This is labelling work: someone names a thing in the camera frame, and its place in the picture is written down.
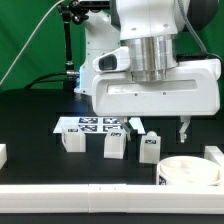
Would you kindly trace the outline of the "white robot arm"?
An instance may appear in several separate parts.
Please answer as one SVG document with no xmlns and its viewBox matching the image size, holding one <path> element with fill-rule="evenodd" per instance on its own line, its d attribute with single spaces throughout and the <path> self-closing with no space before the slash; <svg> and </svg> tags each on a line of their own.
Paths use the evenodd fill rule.
<svg viewBox="0 0 224 224">
<path fill-rule="evenodd" d="M 173 40 L 189 23 L 189 0 L 115 0 L 124 45 L 92 61 L 92 106 L 100 116 L 178 116 L 180 138 L 190 118 L 220 108 L 221 62 L 178 62 Z"/>
</svg>

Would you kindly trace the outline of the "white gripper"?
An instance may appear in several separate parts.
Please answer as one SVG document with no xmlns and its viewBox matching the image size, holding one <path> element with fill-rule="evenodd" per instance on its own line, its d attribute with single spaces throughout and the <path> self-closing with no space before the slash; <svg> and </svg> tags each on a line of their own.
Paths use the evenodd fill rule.
<svg viewBox="0 0 224 224">
<path fill-rule="evenodd" d="M 128 70 L 97 72 L 92 83 L 92 105 L 99 116 L 118 116 L 131 140 L 129 116 L 181 116 L 180 142 L 184 143 L 189 116 L 213 115 L 220 108 L 217 59 L 183 61 L 161 81 L 137 82 Z"/>
</svg>

